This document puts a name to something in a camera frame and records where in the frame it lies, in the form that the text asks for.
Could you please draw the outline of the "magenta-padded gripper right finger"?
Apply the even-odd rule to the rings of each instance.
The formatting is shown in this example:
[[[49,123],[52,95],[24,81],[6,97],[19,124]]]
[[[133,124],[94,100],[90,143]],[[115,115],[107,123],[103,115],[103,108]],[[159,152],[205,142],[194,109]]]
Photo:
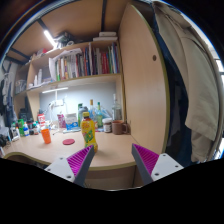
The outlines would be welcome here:
[[[135,186],[145,186],[182,169],[167,153],[158,155],[137,144],[132,144],[132,155],[136,162]]]

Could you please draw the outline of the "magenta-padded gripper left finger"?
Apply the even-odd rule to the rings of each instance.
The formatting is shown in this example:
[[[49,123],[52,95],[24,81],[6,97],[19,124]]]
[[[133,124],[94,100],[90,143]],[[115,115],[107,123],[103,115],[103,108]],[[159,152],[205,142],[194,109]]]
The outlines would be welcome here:
[[[68,158],[60,157],[46,171],[83,187],[94,155],[94,147],[88,146]]]

